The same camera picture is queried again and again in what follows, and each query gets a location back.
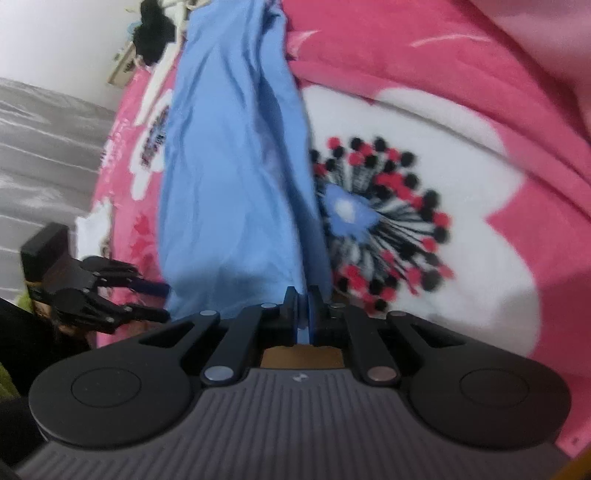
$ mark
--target round black pad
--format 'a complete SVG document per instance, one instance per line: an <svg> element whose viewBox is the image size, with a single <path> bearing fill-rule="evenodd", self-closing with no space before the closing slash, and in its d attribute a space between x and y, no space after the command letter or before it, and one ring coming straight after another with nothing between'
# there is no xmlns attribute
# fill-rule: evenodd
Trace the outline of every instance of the round black pad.
<svg viewBox="0 0 591 480"><path fill-rule="evenodd" d="M431 349L409 398L439 433L498 450L551 440L570 410L568 388L552 370L480 342Z"/></svg>
<svg viewBox="0 0 591 480"><path fill-rule="evenodd" d="M129 402L141 388L141 380L128 370L98 368L74 380L72 395L89 407L110 408Z"/></svg>
<svg viewBox="0 0 591 480"><path fill-rule="evenodd" d="M523 378L506 370L483 368L460 380L462 394L485 407L514 407L525 400L530 389Z"/></svg>
<svg viewBox="0 0 591 480"><path fill-rule="evenodd" d="M103 449L155 436L191 397L172 352L128 340L49 367L34 381L29 405L49 438Z"/></svg>

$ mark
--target green fabric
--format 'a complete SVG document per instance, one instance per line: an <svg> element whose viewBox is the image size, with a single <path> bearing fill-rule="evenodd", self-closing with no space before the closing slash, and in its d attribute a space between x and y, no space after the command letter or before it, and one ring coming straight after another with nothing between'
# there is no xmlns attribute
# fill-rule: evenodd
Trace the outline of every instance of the green fabric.
<svg viewBox="0 0 591 480"><path fill-rule="evenodd" d="M12 383L12 378L6 369L0 364L0 400L18 397L18 391Z"/></svg>
<svg viewBox="0 0 591 480"><path fill-rule="evenodd" d="M33 313L33 306L31 304L31 299L29 298L29 294L27 291L24 291L18 296L17 307L26 310L30 313Z"/></svg>

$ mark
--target blue fabric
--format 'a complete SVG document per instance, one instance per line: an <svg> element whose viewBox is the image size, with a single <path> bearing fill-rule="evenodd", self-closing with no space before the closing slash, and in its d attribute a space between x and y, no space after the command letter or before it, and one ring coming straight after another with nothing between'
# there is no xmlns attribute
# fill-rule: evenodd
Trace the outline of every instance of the blue fabric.
<svg viewBox="0 0 591 480"><path fill-rule="evenodd" d="M167 125L159 255L174 319L330 294L307 124L284 58L285 16L212 0L190 18Z"/></svg>

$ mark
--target white wall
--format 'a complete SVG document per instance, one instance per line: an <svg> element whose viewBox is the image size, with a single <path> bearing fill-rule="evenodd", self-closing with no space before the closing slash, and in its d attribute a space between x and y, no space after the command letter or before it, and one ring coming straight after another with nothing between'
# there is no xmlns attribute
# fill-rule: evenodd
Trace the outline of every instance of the white wall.
<svg viewBox="0 0 591 480"><path fill-rule="evenodd" d="M122 91L106 84L134 0L0 0L0 77L116 110Z"/></svg>

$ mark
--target gray ribbed plate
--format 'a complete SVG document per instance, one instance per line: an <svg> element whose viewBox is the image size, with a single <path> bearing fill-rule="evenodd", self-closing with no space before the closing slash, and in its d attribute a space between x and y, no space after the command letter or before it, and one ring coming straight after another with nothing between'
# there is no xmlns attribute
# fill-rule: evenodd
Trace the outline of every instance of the gray ribbed plate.
<svg viewBox="0 0 591 480"><path fill-rule="evenodd" d="M551 444L487 452L441 438L394 390L348 370L254 369L204 392L175 428L142 445L43 447L24 480L539 480L566 463Z"/></svg>

